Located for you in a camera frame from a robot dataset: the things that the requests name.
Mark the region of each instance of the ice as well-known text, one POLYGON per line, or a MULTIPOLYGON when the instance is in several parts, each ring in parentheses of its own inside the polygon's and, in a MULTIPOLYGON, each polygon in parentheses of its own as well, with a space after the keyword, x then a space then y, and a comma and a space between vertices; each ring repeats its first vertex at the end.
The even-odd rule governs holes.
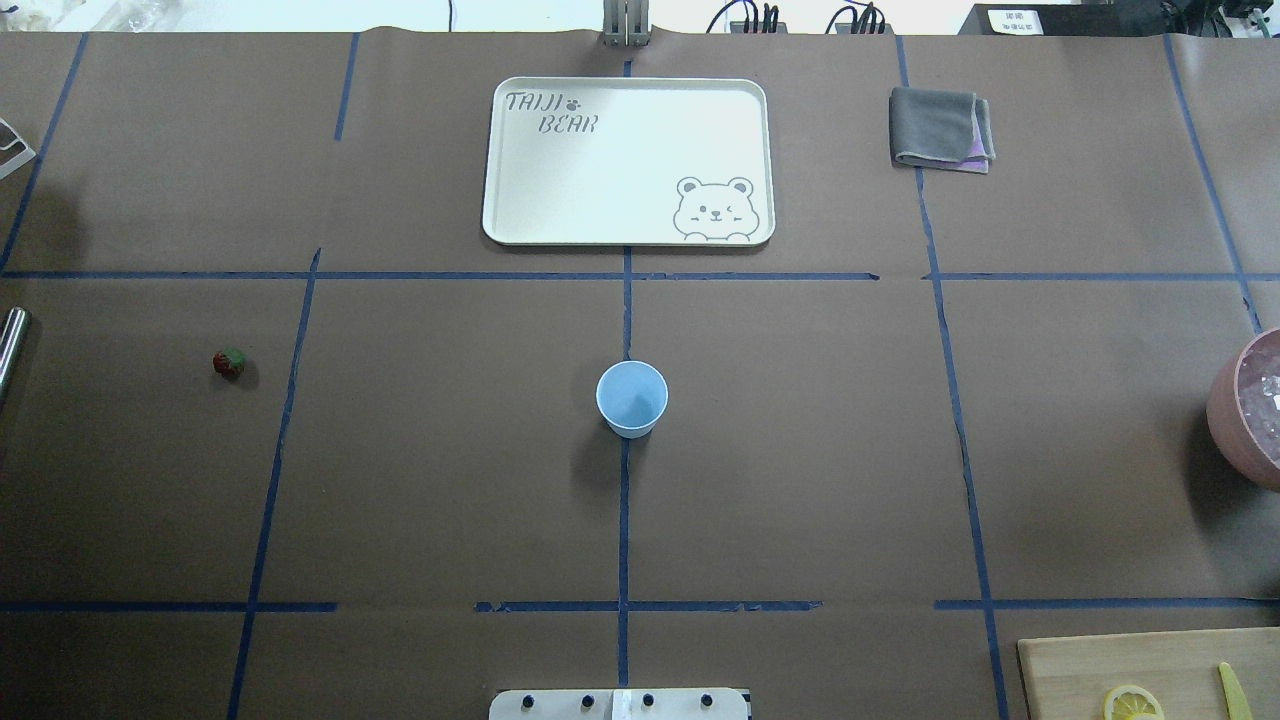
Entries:
POLYGON ((1280 462, 1280 347, 1258 343, 1240 363, 1240 410, 1253 439, 1280 462))

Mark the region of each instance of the knife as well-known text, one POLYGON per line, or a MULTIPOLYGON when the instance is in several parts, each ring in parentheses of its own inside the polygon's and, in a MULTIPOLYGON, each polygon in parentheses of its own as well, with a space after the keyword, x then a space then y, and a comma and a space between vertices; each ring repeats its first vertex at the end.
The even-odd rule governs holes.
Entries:
POLYGON ((1249 701, 1244 697, 1244 688, 1240 687, 1235 670, 1226 662, 1217 664, 1217 674, 1222 676, 1222 694, 1226 696, 1226 716, 1231 720, 1253 720, 1253 711, 1249 710, 1249 701))

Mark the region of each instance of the tray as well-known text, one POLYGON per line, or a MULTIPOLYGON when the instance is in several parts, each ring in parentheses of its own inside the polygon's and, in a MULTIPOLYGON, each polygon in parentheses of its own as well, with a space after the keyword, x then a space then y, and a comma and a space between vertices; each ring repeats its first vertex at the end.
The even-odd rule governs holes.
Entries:
POLYGON ((773 227, 754 82, 513 77, 494 91, 484 229, 497 242, 744 247, 773 227))

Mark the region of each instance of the cutting board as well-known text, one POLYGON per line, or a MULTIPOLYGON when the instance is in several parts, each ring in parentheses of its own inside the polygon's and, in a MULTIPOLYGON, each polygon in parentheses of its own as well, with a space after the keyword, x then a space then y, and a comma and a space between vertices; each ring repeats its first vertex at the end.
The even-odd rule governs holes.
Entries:
POLYGON ((1280 720, 1280 628, 1018 641, 1032 720, 1098 720, 1116 685, 1151 691, 1166 720, 1228 720, 1230 662, 1256 720, 1280 720))

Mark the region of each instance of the bear illustration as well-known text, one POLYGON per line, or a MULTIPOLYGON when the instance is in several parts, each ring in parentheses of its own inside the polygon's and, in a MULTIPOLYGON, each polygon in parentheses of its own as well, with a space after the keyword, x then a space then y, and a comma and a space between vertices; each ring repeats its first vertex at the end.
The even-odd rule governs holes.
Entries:
POLYGON ((724 184, 685 178, 676 183, 676 190, 680 209, 673 220, 687 241, 749 242, 748 236, 760 227, 760 217, 751 206, 754 187, 746 178, 733 178, 724 184))

